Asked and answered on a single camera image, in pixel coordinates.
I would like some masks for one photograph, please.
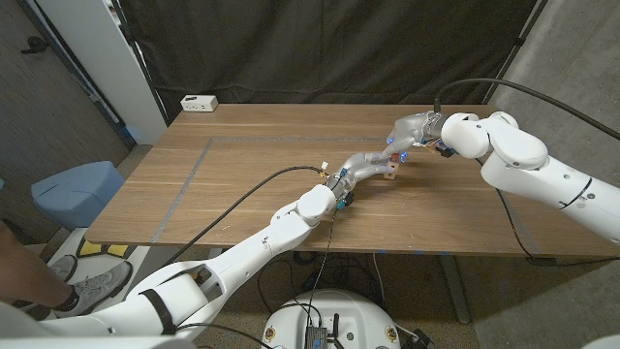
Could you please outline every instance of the white round base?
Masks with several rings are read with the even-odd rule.
[[[310,292],[296,297],[300,303],[309,303]],[[333,331],[334,314],[339,315],[338,340],[345,349],[399,349],[400,341],[393,321],[377,304],[349,291],[323,289],[314,292],[312,305],[321,313],[321,327]],[[280,308],[269,317],[263,331],[263,342],[277,349],[304,349],[308,314],[301,306]],[[320,317],[311,310],[311,319],[319,327]],[[313,343],[309,348],[336,348],[334,343],[325,347]]]

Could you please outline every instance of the sneaker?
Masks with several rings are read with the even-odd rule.
[[[77,267],[78,258],[72,255],[66,255],[50,266],[56,275],[65,282],[69,281],[71,276],[74,275]]]
[[[88,314],[102,301],[118,295],[131,276],[132,265],[129,262],[122,262],[99,276],[80,281],[73,285],[79,296],[76,306],[69,311],[53,310],[53,312],[59,318]]]

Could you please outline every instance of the power strip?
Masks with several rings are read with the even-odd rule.
[[[215,111],[217,98],[215,96],[187,95],[181,100],[184,111]]]

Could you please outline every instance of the black cable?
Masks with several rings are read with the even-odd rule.
[[[341,256],[339,253],[331,254],[327,256],[327,260],[325,261],[324,270],[333,270],[331,273],[331,279],[326,278],[326,274],[323,273],[320,281],[324,282],[328,287],[337,287],[340,289],[345,289],[352,291],[354,293],[360,294],[369,300],[372,300],[378,306],[383,307],[384,303],[381,298],[381,290],[378,285],[377,279],[374,277],[372,272],[369,271],[369,268],[366,268],[357,257],[351,256],[350,253],[345,253],[345,257]],[[332,262],[338,263],[338,265],[331,266]],[[370,287],[370,293],[362,291],[358,287],[352,287],[349,285],[351,281],[351,277],[349,276],[351,270],[361,270],[362,275],[368,279],[368,285]]]
[[[319,315],[319,327],[321,327],[321,326],[323,325],[323,316],[321,316],[321,313],[319,312],[319,309],[317,309],[317,307],[316,307],[316,306],[314,306],[314,305],[312,305],[312,304],[309,304],[309,303],[300,303],[300,302],[297,302],[297,303],[291,303],[291,304],[284,304],[284,305],[280,306],[280,307],[278,308],[278,310],[280,310],[280,309],[284,309],[284,308],[288,308],[288,307],[291,307],[291,306],[301,306],[304,310],[306,310],[306,312],[308,312],[308,310],[307,310],[304,306],[307,306],[307,307],[309,307],[309,308],[313,309],[313,310],[314,310],[314,311],[316,311],[316,312],[317,312],[317,314]]]
[[[336,185],[338,185],[338,183],[340,183],[340,179],[341,179],[341,178],[342,178],[342,176],[339,176],[339,177],[338,177],[338,180],[336,181],[336,184],[334,184],[334,185],[330,188],[330,190],[333,190],[333,188],[335,188],[335,187],[336,187]]]
[[[308,305],[312,305],[314,290],[317,288],[317,284],[321,279],[321,272],[323,272],[323,267],[326,265],[327,253],[329,253],[329,246],[331,245],[331,234],[333,233],[333,221],[336,219],[336,213],[338,213],[338,209],[336,209],[331,216],[331,226],[329,227],[329,241],[327,242],[327,249],[325,250],[325,256],[323,257],[323,263],[321,264],[319,275],[317,276],[317,280],[314,282],[314,286],[312,287],[312,293],[310,294],[310,302],[308,302]],[[308,324],[310,324],[310,312],[308,312],[308,317],[306,318],[306,327],[308,326]]]
[[[447,85],[445,85],[444,87],[442,87],[439,92],[437,92],[437,94],[435,95],[435,102],[434,102],[434,111],[435,112],[440,112],[442,107],[441,107],[441,97],[442,94],[444,94],[444,92],[446,92],[447,90],[451,89],[452,87],[458,85],[458,84],[463,84],[463,83],[480,83],[480,82],[490,82],[490,83],[497,83],[497,84],[502,84],[508,87],[512,87],[516,90],[519,90],[521,92],[527,93],[531,96],[534,96],[536,98],[542,99],[545,102],[548,102],[552,105],[554,105],[555,107],[567,111],[569,113],[571,113],[572,115],[580,118],[582,121],[587,122],[588,124],[590,124],[591,126],[607,133],[608,135],[612,136],[614,139],[620,141],[620,133],[612,130],[611,128],[603,125],[601,122],[593,119],[592,117],[584,114],[581,111],[576,110],[575,108],[566,105],[554,98],[551,98],[541,92],[535,91],[531,88],[525,87],[523,85],[520,85],[518,83],[514,83],[514,82],[510,82],[510,81],[506,81],[503,79],[493,79],[493,78],[473,78],[473,79],[461,79],[461,80],[457,80],[454,82],[451,82]]]
[[[482,162],[481,159],[476,159],[476,161],[478,161],[478,163],[481,166],[484,166],[484,163]],[[502,205],[504,205],[504,210],[506,211],[506,214],[508,215],[508,219],[511,222],[512,232],[514,233],[514,237],[516,238],[516,242],[518,242],[519,246],[521,247],[521,250],[523,250],[523,252],[525,252],[525,254],[527,255],[527,258],[525,258],[525,260],[529,264],[531,264],[532,266],[534,266],[534,267],[576,267],[576,266],[586,266],[586,265],[591,265],[591,264],[605,263],[605,262],[612,262],[612,261],[619,261],[620,260],[620,257],[609,257],[609,258],[603,258],[603,259],[599,259],[599,260],[591,260],[591,261],[581,261],[581,262],[574,262],[574,263],[558,264],[557,262],[555,262],[555,260],[551,261],[552,259],[550,259],[550,258],[534,257],[530,253],[530,251],[528,251],[525,248],[525,246],[521,242],[521,238],[519,238],[519,234],[516,232],[516,228],[514,227],[514,222],[512,221],[511,211],[508,209],[508,205],[506,204],[506,200],[504,199],[504,195],[502,194],[502,192],[499,189],[495,188],[495,190],[497,191],[497,194],[500,196],[500,199],[502,200]]]
[[[198,235],[196,235],[195,238],[192,238],[192,240],[187,242],[187,244],[185,244],[185,246],[181,247],[181,249],[179,249],[176,253],[174,253],[174,255],[172,257],[170,257],[162,265],[162,267],[165,267],[165,266],[169,265],[170,263],[174,262],[175,259],[177,259],[180,255],[182,255],[188,248],[190,248],[194,243],[196,243],[196,241],[198,241],[200,238],[202,238],[202,236],[204,236],[208,231],[210,231],[211,228],[215,227],[218,223],[220,223],[220,221],[222,219],[224,219],[224,217],[226,217],[229,213],[231,213],[231,211],[233,209],[235,209],[237,206],[239,206],[239,204],[241,204],[245,199],[247,199],[247,197],[252,195],[252,193],[257,191],[257,189],[259,189],[260,187],[265,185],[267,182],[269,182],[270,180],[272,180],[276,176],[281,175],[281,174],[286,173],[286,172],[289,172],[289,171],[295,171],[295,170],[312,170],[312,171],[315,171],[315,172],[317,172],[319,174],[321,174],[323,172],[323,170],[321,170],[319,168],[316,168],[316,167],[313,167],[313,166],[295,166],[295,167],[290,167],[290,168],[287,168],[287,169],[284,169],[284,170],[280,170],[277,173],[270,175],[265,180],[260,182],[257,186],[252,188],[249,192],[245,193],[245,195],[243,195],[239,200],[237,200],[236,203],[232,204],[232,206],[229,207],[229,209],[227,209],[224,213],[222,213],[222,215],[217,217],[216,220],[214,220],[211,224],[209,224],[208,227],[204,228],[204,230],[202,230]]]
[[[310,258],[302,258],[300,251],[293,252],[293,260],[300,266],[307,266],[317,259],[317,252],[310,251]]]
[[[257,284],[258,284],[258,287],[259,287],[259,295],[261,296],[261,301],[263,301],[264,306],[269,311],[269,315],[273,314],[273,311],[271,310],[271,307],[269,306],[269,304],[267,304],[267,301],[264,298],[263,289],[261,288],[261,277],[263,276],[263,272],[267,268],[271,267],[272,265],[274,265],[276,263],[286,263],[289,266],[289,275],[291,276],[291,288],[293,289],[293,301],[295,302],[295,305],[300,305],[301,304],[297,300],[297,298],[295,296],[297,294],[297,290],[295,289],[295,281],[293,280],[293,266],[291,266],[291,263],[289,263],[289,261],[284,261],[284,260],[273,261],[273,262],[269,263],[268,265],[264,266],[264,268],[261,270],[261,272],[259,272],[259,277],[258,277],[258,280],[257,280]],[[302,308],[309,316],[310,315],[310,310],[306,309],[303,306],[302,306]],[[319,314],[319,327],[320,327],[321,324],[323,323],[323,317],[321,317],[321,313],[319,313],[319,310],[316,307],[312,306],[312,305],[308,306],[308,308],[315,309],[317,314]]]
[[[246,337],[246,338],[248,338],[250,340],[254,340],[255,342],[261,344],[263,347],[265,347],[267,349],[273,349],[273,347],[270,347],[270,346],[264,344],[260,339],[254,338],[252,335],[250,335],[248,333],[245,333],[245,332],[240,331],[240,330],[231,329],[229,327],[222,326],[222,325],[207,324],[207,323],[195,323],[195,324],[187,324],[187,325],[179,326],[178,328],[176,328],[176,330],[180,331],[180,330],[183,330],[183,329],[187,329],[187,328],[191,328],[191,327],[198,327],[198,326],[205,326],[205,327],[210,327],[210,328],[219,329],[219,330],[223,330],[223,331],[228,331],[230,333],[240,334],[240,335],[243,335],[244,337]]]

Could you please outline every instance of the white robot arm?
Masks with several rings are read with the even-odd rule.
[[[429,142],[437,142],[448,157],[456,152],[475,159],[492,150],[481,170],[488,184],[561,209],[620,245],[620,189],[549,156],[544,143],[519,130],[505,112],[485,119],[472,113],[410,115],[396,121],[387,141],[382,158]]]
[[[210,323],[231,295],[269,260],[297,247],[325,214],[337,205],[343,206],[358,181],[393,172],[385,166],[385,161],[378,160],[380,157],[355,154],[338,174],[328,176],[325,184],[316,185],[299,200],[276,211],[269,226],[260,232],[214,259],[178,262],[157,270],[115,306],[84,316],[35,322],[0,302],[0,346],[3,343],[28,346],[33,340],[40,340],[38,346],[47,346],[51,343],[46,340],[49,337],[63,337],[64,341],[60,342],[63,347],[71,343],[80,346],[83,344],[80,337],[92,336],[152,338],[169,334],[192,340],[204,327],[180,331],[177,328]],[[30,337],[31,342],[13,342],[24,337]],[[144,344],[143,347],[154,345],[149,341],[132,343]]]

